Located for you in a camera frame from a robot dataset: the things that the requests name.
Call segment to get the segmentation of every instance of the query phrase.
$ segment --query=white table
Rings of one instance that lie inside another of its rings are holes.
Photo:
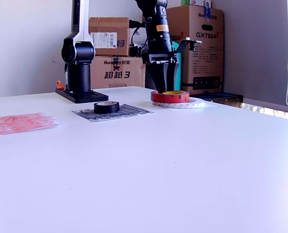
[[[62,123],[0,136],[0,233],[288,233],[288,120],[98,91],[156,114],[93,123],[55,93],[0,98],[0,116]]]

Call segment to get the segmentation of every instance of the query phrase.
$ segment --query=shipping label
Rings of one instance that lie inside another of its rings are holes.
[[[117,33],[91,33],[96,49],[117,48]]]

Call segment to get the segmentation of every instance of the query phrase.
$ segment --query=brown cardboard box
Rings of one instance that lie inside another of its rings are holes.
[[[97,55],[129,56],[129,18],[91,17],[89,33]]]
[[[145,64],[141,57],[97,56],[91,64],[91,88],[145,87]]]
[[[196,51],[186,49],[182,56],[182,90],[192,95],[223,91],[224,13],[211,9],[211,19],[204,18],[201,6],[167,9],[170,34],[180,43],[186,37],[202,40]]]

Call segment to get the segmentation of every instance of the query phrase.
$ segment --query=white wall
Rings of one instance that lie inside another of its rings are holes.
[[[72,0],[0,0],[0,97],[53,92],[64,80],[71,9]],[[142,18],[133,0],[90,0],[90,16]]]
[[[287,0],[213,3],[224,11],[224,91],[288,111],[283,107],[288,79]]]

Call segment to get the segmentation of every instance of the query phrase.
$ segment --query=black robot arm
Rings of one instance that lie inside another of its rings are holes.
[[[183,40],[176,51],[172,49],[166,13],[168,0],[136,0],[145,18],[148,52],[143,54],[143,62],[151,75],[159,93],[173,91],[178,68],[176,53],[195,50],[201,41]]]

